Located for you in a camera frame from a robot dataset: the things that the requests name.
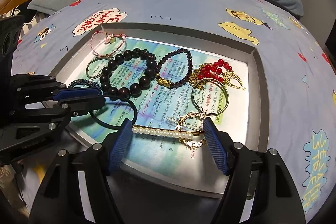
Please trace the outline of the pearl hair clip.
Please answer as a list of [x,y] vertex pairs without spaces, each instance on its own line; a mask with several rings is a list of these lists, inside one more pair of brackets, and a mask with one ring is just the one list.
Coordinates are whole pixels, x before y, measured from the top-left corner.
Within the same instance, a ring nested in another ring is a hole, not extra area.
[[159,129],[159,128],[150,128],[143,126],[133,126],[132,133],[134,134],[144,134],[151,136],[162,136],[167,138],[181,138],[181,139],[192,139],[194,136],[199,137],[202,132],[195,131],[179,131],[179,130],[167,130],[167,129]]

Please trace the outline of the grey cardboard box tray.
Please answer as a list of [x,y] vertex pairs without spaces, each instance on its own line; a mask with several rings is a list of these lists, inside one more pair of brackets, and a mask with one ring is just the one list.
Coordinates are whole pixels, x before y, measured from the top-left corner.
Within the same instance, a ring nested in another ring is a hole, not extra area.
[[[122,32],[126,33],[126,38],[151,40],[162,44],[176,45],[177,48],[185,47],[191,51],[195,64],[213,61],[216,58],[245,62],[248,66],[249,77],[249,112],[247,137],[242,144],[251,150],[266,151],[269,139],[269,94],[263,64],[255,47],[207,32],[172,26],[127,23],[122,28]],[[225,190],[224,188],[222,193],[216,194],[167,185],[125,169],[122,162],[121,169],[127,173],[179,192],[220,198]]]

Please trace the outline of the blue green printed paper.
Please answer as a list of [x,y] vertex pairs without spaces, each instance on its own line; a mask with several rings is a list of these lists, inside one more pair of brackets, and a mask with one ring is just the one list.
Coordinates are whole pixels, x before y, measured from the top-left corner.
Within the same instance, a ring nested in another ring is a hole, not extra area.
[[[95,60],[94,52],[106,54],[118,50],[123,53],[135,48],[148,50],[161,59],[177,46],[138,38],[106,45],[103,39],[94,39],[72,58],[66,83],[87,79],[106,66],[106,60]],[[179,117],[201,106],[204,111],[213,113],[213,122],[219,130],[229,133],[232,140],[244,143],[249,112],[248,66],[234,59],[228,62],[242,80],[245,90],[229,87],[228,97],[225,97],[220,87],[213,83],[207,84],[203,90],[194,90],[189,84],[168,89],[152,81],[150,88],[134,99],[138,109],[137,124],[172,130]],[[228,180],[218,170],[207,146],[190,149],[178,139],[161,136],[133,135],[122,166],[160,183],[216,194],[223,192]]]

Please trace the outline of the blue cartoon bed sheet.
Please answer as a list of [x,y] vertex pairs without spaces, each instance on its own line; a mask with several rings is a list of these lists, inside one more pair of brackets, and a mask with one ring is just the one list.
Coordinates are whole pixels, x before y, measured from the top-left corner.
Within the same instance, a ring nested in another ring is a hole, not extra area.
[[263,0],[79,0],[33,27],[13,55],[13,74],[55,75],[94,39],[125,42],[127,23],[172,26],[257,49],[269,94],[269,139],[285,162],[307,221],[335,185],[335,73],[309,31]]

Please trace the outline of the red bead gold brooch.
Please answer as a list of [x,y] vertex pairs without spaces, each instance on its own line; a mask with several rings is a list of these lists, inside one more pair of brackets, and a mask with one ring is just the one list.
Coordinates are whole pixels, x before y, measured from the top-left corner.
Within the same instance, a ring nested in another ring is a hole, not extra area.
[[213,63],[203,63],[193,70],[189,77],[189,84],[202,90],[206,83],[205,78],[218,80],[220,83],[239,90],[245,90],[240,77],[234,73],[229,62],[219,59]]

